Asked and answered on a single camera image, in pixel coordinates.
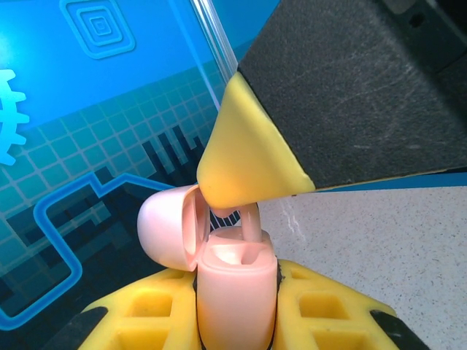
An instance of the square spiral icon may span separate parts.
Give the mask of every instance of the square spiral icon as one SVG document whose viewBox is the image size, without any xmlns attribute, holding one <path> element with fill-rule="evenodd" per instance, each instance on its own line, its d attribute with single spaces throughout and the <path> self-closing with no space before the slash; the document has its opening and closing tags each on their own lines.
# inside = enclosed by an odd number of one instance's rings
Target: square spiral icon
<svg viewBox="0 0 467 350">
<path fill-rule="evenodd" d="M 60 6 L 81 48 L 91 58 L 134 49 L 133 34 L 115 0 L 62 0 Z"/>
</svg>

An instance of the pixelated pattern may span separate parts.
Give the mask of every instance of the pixelated pattern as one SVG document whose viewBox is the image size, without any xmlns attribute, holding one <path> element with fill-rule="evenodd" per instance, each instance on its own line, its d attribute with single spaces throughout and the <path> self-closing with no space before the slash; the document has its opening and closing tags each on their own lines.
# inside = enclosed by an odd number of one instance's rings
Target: pixelated pattern
<svg viewBox="0 0 467 350">
<path fill-rule="evenodd" d="M 8 154 L 13 144 L 24 145 L 26 139 L 16 133 L 16 127 L 28 123 L 29 116 L 18 112 L 16 103 L 24 101 L 26 95 L 12 91 L 8 81 L 15 77 L 14 71 L 0 69 L 0 164 L 12 166 L 15 158 Z"/>
<path fill-rule="evenodd" d="M 134 49 L 133 34 L 114 0 L 61 0 L 60 8 L 89 57 L 100 59 Z"/>
<path fill-rule="evenodd" d="M 214 91 L 225 84 L 215 65 L 204 67 Z M 25 132 L 0 167 L 0 308 L 18 315 L 71 273 L 34 222 L 45 194 L 93 172 L 102 184 L 123 173 L 182 186 L 196 166 L 217 110 L 196 68 L 115 96 Z M 124 185 L 102 198 L 85 187 L 51 206 L 47 216 L 82 265 L 82 278 L 25 325 L 0 331 L 3 349 L 37 349 L 92 301 L 162 269 L 146 257 L 136 216 L 154 190 Z M 211 216 L 211 229 L 233 225 Z"/>
</svg>

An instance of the yellow rubber holder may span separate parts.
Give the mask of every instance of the yellow rubber holder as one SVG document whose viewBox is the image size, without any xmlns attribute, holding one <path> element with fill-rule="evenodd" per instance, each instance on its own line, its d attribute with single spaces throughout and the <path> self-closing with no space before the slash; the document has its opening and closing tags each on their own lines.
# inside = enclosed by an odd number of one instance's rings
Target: yellow rubber holder
<svg viewBox="0 0 467 350">
<path fill-rule="evenodd" d="M 315 191 L 239 72 L 227 84 L 197 177 L 207 203 L 218 209 Z"/>
<path fill-rule="evenodd" d="M 273 350 L 398 350 L 369 313 L 395 316 L 389 306 L 294 262 L 279 264 Z M 80 350 L 201 350 L 194 277 L 167 269 L 92 303 L 85 311 L 108 312 Z"/>
</svg>

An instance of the blue grid pattern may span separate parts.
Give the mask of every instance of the blue grid pattern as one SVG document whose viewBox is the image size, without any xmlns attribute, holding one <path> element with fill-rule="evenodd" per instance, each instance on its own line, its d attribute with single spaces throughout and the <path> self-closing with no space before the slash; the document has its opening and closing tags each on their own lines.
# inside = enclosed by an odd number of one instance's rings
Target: blue grid pattern
<svg viewBox="0 0 467 350">
<path fill-rule="evenodd" d="M 223 91 L 225 85 L 216 66 L 207 65 L 206 70 L 209 78 L 218 82 L 213 90 Z M 26 246 L 8 218 L 31 208 L 46 193 L 103 167 L 113 176 L 154 174 L 142 146 L 146 141 L 170 173 L 174 166 L 154 135 L 166 133 L 183 164 L 187 156 L 171 129 L 178 125 L 190 147 L 195 147 L 195 137 L 205 145 L 216 116 L 209 91 L 193 68 L 25 131 L 27 144 L 11 150 L 16 164 L 0 168 L 0 198 L 8 198 L 0 201 L 0 276 L 48 245 L 42 239 Z M 66 235 L 90 218 L 99 221 L 97 209 L 90 209 L 82 219 L 74 218 L 60 232 Z"/>
</svg>

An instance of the black sponge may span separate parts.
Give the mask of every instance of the black sponge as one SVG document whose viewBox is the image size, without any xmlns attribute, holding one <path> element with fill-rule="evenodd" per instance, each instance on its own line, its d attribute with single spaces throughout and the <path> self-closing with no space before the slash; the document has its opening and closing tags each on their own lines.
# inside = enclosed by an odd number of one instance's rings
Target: black sponge
<svg viewBox="0 0 467 350">
<path fill-rule="evenodd" d="M 382 1 L 282 0 L 240 62 L 317 189 L 467 166 L 467 95 L 408 38 Z"/>
</svg>

